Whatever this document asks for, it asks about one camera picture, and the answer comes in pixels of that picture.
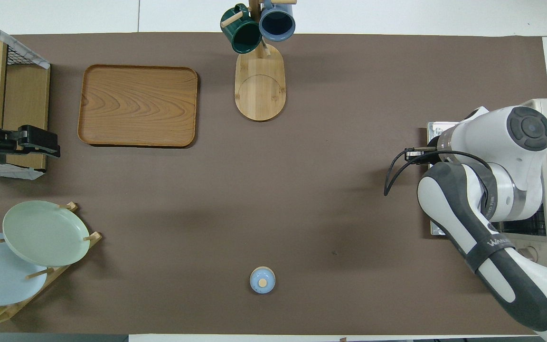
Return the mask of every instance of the brown table mat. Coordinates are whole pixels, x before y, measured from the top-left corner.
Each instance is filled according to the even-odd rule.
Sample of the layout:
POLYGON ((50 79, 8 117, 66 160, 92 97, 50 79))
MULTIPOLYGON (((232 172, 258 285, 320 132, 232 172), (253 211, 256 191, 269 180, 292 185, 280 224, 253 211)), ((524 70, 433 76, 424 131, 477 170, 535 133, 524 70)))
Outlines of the brown table mat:
POLYGON ((18 38, 53 65, 62 158, 36 181, 0 178, 0 229, 20 201, 73 200, 104 239, 0 332, 530 333, 428 235, 423 169, 382 188, 427 121, 547 97, 540 38, 295 35, 275 45, 287 101, 267 123, 237 111, 221 33, 18 38), (82 143, 82 75, 98 63, 194 69, 191 147, 82 143), (276 273, 269 295, 249 288, 256 266, 276 273))

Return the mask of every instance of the mug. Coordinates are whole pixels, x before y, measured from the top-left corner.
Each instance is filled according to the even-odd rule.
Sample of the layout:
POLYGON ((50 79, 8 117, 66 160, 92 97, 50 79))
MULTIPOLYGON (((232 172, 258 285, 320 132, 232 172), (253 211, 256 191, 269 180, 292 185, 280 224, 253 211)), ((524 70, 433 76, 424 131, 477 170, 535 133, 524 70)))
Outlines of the mug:
POLYGON ((295 32, 295 19, 292 17, 292 5, 272 4, 265 0, 261 12, 259 30, 263 37, 270 41, 289 39, 295 32))
POLYGON ((229 42, 232 43, 232 48, 235 52, 247 54, 261 43, 262 37, 259 31, 259 24, 252 20, 246 5, 237 4, 234 8, 228 9, 228 11, 223 13, 221 22, 239 12, 242 12, 242 17, 221 28, 221 30, 225 33, 229 42))

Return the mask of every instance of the black cable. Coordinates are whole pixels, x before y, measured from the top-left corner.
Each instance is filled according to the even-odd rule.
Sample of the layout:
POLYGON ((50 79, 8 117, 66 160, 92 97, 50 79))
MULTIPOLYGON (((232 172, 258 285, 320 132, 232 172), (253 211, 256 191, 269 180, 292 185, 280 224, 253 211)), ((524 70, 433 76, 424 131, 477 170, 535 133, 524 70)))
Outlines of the black cable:
POLYGON ((396 179, 398 178, 398 176, 402 173, 402 171, 404 171, 404 169, 406 169, 408 167, 408 165, 411 165, 411 164, 417 164, 417 162, 419 160, 423 160, 425 159, 426 157, 428 156, 433 156, 435 154, 459 154, 461 156, 466 156, 466 157, 469 157, 469 158, 472 158, 473 160, 476 160, 477 162, 481 163, 482 165, 484 165, 484 167, 486 167, 487 169, 489 169, 490 171, 491 170, 491 166, 489 166, 489 164, 487 162, 485 162, 484 160, 482 160, 481 158, 478 158, 477 156, 475 156, 474 154, 469 154, 469 153, 466 153, 466 152, 461 152, 461 151, 453 151, 453 150, 450 150, 450 151, 432 151, 432 152, 427 152, 427 153, 424 153, 424 154, 421 154, 421 156, 417 156, 415 158, 412 158, 411 160, 409 160, 408 162, 406 162, 406 164, 402 165, 402 167, 394 174, 394 176, 391 178, 391 180, 389 180, 389 175, 391 174, 391 169, 393 169, 394 167, 394 164, 396 163, 396 161, 398 160, 398 158, 400 158, 400 156, 402 156, 402 154, 406 153, 407 151, 411 151, 411 150, 414 150, 414 149, 404 149, 404 151, 402 151, 401 153, 399 153, 395 158, 394 160, 391 162, 391 164, 389 165, 389 169, 387 171, 387 174, 386 174, 386 183, 384 184, 384 196, 387 196, 388 193, 389 193, 389 190, 391 189, 391 187, 393 186, 394 182, 396 181, 396 179))

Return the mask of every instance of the blue lid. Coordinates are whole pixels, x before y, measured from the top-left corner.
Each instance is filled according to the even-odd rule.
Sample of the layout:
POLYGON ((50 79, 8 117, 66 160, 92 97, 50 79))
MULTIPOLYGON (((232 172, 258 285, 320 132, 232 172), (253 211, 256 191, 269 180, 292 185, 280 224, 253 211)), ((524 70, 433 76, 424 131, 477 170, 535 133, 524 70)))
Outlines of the blue lid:
POLYGON ((274 272, 265 266, 257 267, 250 275, 250 287, 257 294, 267 294, 275 286, 274 272))

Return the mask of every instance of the wooden serving tray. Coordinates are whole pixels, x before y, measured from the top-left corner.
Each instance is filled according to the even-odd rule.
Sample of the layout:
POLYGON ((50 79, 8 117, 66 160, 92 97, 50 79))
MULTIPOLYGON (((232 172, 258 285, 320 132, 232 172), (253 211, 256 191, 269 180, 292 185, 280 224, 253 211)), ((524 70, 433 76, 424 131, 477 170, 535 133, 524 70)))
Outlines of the wooden serving tray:
POLYGON ((77 126, 91 145, 185 147, 195 136, 198 75, 188 67, 92 65, 77 126))

